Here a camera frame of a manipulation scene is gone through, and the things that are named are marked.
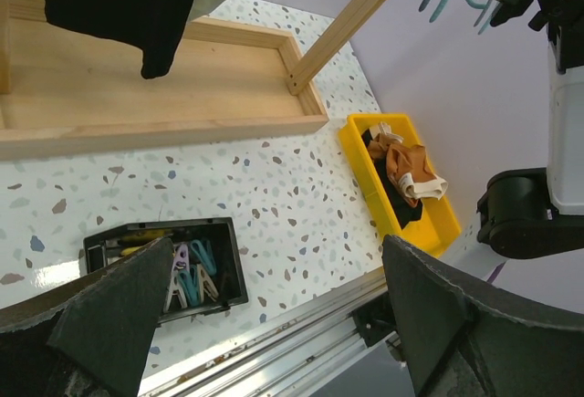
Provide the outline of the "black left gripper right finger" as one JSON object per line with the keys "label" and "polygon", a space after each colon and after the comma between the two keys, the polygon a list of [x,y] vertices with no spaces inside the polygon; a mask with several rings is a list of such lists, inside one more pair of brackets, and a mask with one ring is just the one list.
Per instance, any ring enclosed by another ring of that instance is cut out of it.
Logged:
{"label": "black left gripper right finger", "polygon": [[382,261],[416,395],[582,395],[582,315],[494,287],[395,235]]}

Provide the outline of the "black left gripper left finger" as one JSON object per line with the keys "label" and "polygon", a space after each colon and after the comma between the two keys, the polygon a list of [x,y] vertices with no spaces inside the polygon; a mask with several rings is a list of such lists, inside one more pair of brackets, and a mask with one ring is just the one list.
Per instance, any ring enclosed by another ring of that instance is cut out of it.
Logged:
{"label": "black left gripper left finger", "polygon": [[170,285],[172,242],[1,311],[4,396],[135,396]]}

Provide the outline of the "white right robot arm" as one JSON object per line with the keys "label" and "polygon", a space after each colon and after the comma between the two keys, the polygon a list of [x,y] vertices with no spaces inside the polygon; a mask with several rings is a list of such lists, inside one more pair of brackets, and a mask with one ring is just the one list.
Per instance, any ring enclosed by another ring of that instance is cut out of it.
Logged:
{"label": "white right robot arm", "polygon": [[537,11],[531,30],[547,34],[548,80],[515,87],[504,107],[495,101],[504,81],[530,62],[508,53],[501,61],[475,63],[460,80],[444,74],[399,82],[416,88],[411,104],[399,103],[430,137],[435,157],[449,160],[460,183],[480,161],[510,158],[518,144],[532,141],[529,123],[534,94],[549,92],[547,165],[512,162],[487,183],[468,226],[442,253],[444,263],[486,277],[510,260],[528,260],[583,247],[583,0],[465,0],[480,13],[480,28],[495,28]]}

